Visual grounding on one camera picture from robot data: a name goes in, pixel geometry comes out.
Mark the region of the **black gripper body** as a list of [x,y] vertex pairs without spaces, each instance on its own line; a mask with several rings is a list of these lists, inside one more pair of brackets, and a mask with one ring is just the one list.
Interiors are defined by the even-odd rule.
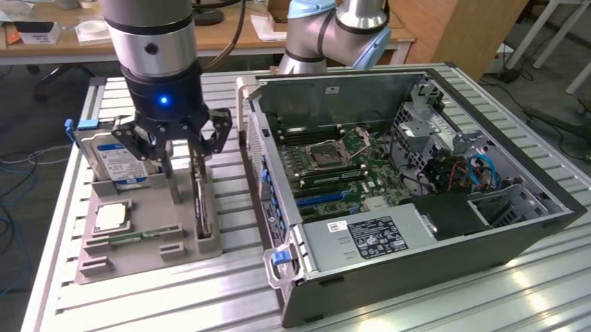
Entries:
[[199,136],[208,122],[199,64],[165,77],[147,77],[121,67],[136,109],[136,125],[165,139]]

